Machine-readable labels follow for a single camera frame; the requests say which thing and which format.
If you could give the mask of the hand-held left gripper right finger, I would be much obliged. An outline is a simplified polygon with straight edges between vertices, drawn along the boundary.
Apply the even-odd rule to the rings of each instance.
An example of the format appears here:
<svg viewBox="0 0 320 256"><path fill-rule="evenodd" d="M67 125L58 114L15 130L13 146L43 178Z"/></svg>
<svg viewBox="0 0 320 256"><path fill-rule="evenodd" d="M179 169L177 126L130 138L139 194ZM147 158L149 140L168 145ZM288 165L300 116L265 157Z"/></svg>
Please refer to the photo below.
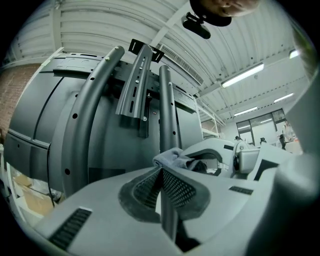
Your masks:
<svg viewBox="0 0 320 256"><path fill-rule="evenodd" d="M163 256L247 256L271 196L276 168L262 173L259 181L205 175L184 169L166 168L185 199L175 206L176 236L162 244Z"/></svg>

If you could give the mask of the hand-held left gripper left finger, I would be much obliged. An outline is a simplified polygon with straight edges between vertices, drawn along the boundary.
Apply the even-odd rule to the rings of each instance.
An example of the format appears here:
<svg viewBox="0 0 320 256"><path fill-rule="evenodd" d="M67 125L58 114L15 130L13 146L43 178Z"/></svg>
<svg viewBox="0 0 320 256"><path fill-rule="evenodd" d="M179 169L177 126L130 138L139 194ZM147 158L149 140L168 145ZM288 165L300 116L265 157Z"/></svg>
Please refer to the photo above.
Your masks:
<svg viewBox="0 0 320 256"><path fill-rule="evenodd" d="M178 256L156 212L159 169L128 172L91 183L35 227L57 253L72 256Z"/></svg>

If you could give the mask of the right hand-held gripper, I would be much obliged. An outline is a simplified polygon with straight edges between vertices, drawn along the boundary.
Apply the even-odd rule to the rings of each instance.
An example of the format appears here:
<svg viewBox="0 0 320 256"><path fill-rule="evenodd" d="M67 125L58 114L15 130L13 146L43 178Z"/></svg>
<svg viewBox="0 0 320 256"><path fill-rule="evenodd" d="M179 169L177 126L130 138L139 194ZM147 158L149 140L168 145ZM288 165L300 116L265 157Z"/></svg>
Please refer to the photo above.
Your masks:
<svg viewBox="0 0 320 256"><path fill-rule="evenodd" d="M245 141L235 144L225 139L205 139L183 151L186 157L196 160L217 159L218 163L228 166L228 170L222 170L218 176L250 181L258 181L267 169L276 168L302 153L298 141L289 142L282 149L268 143L256 147Z"/></svg>

